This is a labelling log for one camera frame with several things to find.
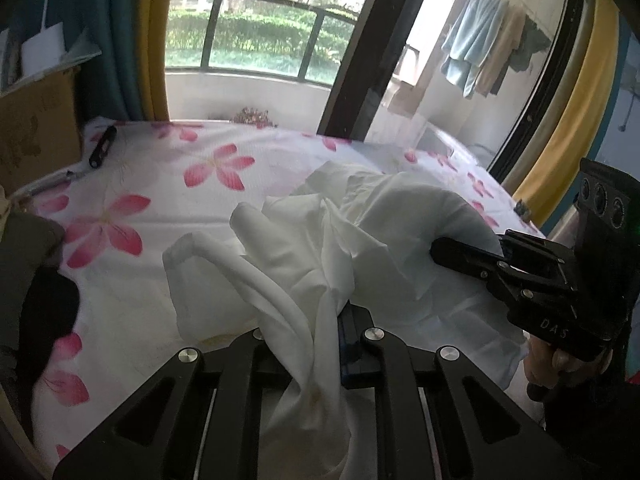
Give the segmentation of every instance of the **white cloth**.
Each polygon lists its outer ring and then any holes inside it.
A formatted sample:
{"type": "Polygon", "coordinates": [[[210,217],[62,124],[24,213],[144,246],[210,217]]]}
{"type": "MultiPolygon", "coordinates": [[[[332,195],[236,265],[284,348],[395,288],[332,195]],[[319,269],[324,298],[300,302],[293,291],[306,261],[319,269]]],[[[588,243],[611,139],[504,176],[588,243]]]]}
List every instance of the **white cloth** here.
{"type": "Polygon", "coordinates": [[[228,341],[259,326],[291,374],[263,418],[261,478],[375,476],[375,438],[356,438],[372,410],[340,386],[337,316],[349,299],[407,344],[457,346],[508,386],[524,356],[522,331],[483,283],[429,256],[440,236],[494,252],[500,244],[471,206],[428,179],[328,162],[262,211],[239,204],[230,220],[239,244],[191,233],[165,251],[185,340],[228,341]]]}

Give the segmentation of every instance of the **hedge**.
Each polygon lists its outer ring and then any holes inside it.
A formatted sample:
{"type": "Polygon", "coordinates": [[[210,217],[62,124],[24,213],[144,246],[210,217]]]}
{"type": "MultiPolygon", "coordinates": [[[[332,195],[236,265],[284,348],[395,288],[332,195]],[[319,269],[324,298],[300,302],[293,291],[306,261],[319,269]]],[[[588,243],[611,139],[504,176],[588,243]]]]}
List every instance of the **hedge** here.
{"type": "MultiPolygon", "coordinates": [[[[208,12],[170,10],[167,49],[201,50],[208,20],[208,12]]],[[[314,21],[314,13],[299,9],[284,9],[284,12],[278,12],[275,16],[248,12],[222,13],[216,24],[213,48],[302,59],[314,21]]],[[[313,65],[340,65],[352,31],[353,25],[350,23],[325,18],[312,59],[313,65]]]]}

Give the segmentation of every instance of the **hanging clothes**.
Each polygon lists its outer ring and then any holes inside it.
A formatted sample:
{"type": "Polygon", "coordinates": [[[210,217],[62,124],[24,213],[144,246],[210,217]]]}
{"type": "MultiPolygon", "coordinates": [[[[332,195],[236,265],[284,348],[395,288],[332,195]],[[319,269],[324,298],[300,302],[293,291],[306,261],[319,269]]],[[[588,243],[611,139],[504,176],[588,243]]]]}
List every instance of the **hanging clothes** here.
{"type": "Polygon", "coordinates": [[[474,93],[507,8],[501,0],[468,0],[442,45],[448,56],[441,72],[466,98],[474,93]]]}
{"type": "Polygon", "coordinates": [[[502,67],[509,60],[511,53],[520,45],[526,17],[527,13],[522,7],[509,5],[502,20],[498,37],[478,76],[478,81],[476,82],[477,93],[486,97],[494,86],[502,67]]]}
{"type": "Polygon", "coordinates": [[[491,94],[498,95],[509,67],[515,72],[528,70],[531,64],[531,57],[538,52],[547,50],[550,46],[551,40],[538,28],[536,22],[529,16],[526,16],[520,44],[517,49],[511,53],[509,59],[502,67],[499,76],[495,80],[494,86],[491,88],[491,94]]]}

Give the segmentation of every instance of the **metal screw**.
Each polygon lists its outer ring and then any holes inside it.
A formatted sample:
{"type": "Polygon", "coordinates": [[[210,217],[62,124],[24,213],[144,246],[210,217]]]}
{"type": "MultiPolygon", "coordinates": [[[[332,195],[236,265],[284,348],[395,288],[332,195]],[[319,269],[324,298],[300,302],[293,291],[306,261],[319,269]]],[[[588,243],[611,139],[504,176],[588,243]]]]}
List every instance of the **metal screw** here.
{"type": "Polygon", "coordinates": [[[197,358],[198,351],[195,348],[185,348],[178,354],[178,359],[183,363],[193,363],[197,358]]]}
{"type": "Polygon", "coordinates": [[[440,350],[440,355],[447,361],[455,361],[460,357],[460,351],[457,348],[453,348],[453,346],[445,346],[440,350]]]}
{"type": "Polygon", "coordinates": [[[381,328],[373,327],[367,328],[364,331],[364,337],[370,341],[380,341],[385,336],[385,331],[381,328]]]}

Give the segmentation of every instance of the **pink flower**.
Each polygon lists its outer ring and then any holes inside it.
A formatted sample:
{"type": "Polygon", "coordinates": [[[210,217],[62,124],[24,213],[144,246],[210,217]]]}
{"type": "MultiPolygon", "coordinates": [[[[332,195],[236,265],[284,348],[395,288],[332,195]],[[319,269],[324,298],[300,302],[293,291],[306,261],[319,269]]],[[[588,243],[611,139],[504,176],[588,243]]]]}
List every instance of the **pink flower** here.
{"type": "Polygon", "coordinates": [[[415,151],[414,150],[407,150],[404,152],[404,158],[410,162],[411,164],[415,164],[416,162],[418,162],[418,157],[417,155],[415,155],[415,151]]]}
{"type": "Polygon", "coordinates": [[[351,139],[338,139],[337,137],[322,137],[322,143],[328,149],[334,152],[338,148],[338,144],[351,144],[351,139]]]}
{"type": "Polygon", "coordinates": [[[491,194],[491,192],[489,192],[489,190],[484,186],[484,182],[482,180],[476,179],[476,176],[473,173],[469,172],[469,173],[466,174],[466,176],[469,177],[469,180],[472,183],[474,191],[476,193],[478,193],[478,195],[480,195],[483,198],[484,198],[485,195],[487,195],[490,198],[494,197],[491,194]]]}
{"type": "Polygon", "coordinates": [[[60,446],[60,444],[56,446],[56,453],[58,454],[58,458],[60,460],[67,456],[70,451],[71,450],[68,447],[60,446]]]}
{"type": "Polygon", "coordinates": [[[64,370],[52,370],[44,373],[43,380],[63,406],[69,408],[89,400],[86,386],[75,374],[64,370]]]}
{"type": "Polygon", "coordinates": [[[436,152],[427,152],[427,155],[429,155],[430,157],[435,158],[438,161],[438,164],[440,164],[441,167],[445,167],[447,166],[449,169],[455,171],[456,173],[458,172],[458,168],[456,168],[451,161],[449,160],[449,157],[447,155],[443,155],[441,153],[436,153],[436,152]]]}
{"type": "Polygon", "coordinates": [[[59,186],[38,193],[31,201],[34,213],[46,215],[62,211],[69,204],[69,197],[63,192],[70,186],[69,182],[63,182],[59,186]]]}
{"type": "Polygon", "coordinates": [[[73,359],[82,350],[82,340],[80,336],[72,332],[69,335],[56,339],[53,343],[53,352],[50,361],[57,363],[59,361],[68,361],[73,359]]]}
{"type": "Polygon", "coordinates": [[[158,131],[158,139],[164,139],[173,133],[178,133],[178,138],[180,140],[194,142],[198,140],[198,134],[193,130],[193,128],[201,128],[202,124],[151,123],[151,127],[158,131]]]}
{"type": "Polygon", "coordinates": [[[474,209],[476,211],[478,211],[480,213],[480,216],[482,217],[482,220],[484,220],[484,222],[489,227],[491,227],[492,229],[500,227],[500,224],[498,224],[498,222],[496,222],[495,219],[491,218],[489,215],[487,215],[484,212],[484,206],[480,202],[477,202],[476,200],[472,200],[471,201],[471,205],[474,207],[474,209]]]}
{"type": "Polygon", "coordinates": [[[255,162],[252,156],[235,156],[238,147],[235,144],[225,144],[215,149],[210,156],[188,167],[184,171],[184,183],[187,187],[199,186],[215,171],[218,180],[229,189],[244,191],[244,184],[238,175],[239,170],[248,168],[255,162]]]}
{"type": "Polygon", "coordinates": [[[70,244],[86,238],[68,259],[71,269],[79,269],[95,260],[111,245],[116,250],[140,256],[142,240],[138,232],[121,220],[144,211],[151,202],[146,196],[124,195],[105,209],[99,217],[76,217],[66,228],[65,242],[70,244]]]}

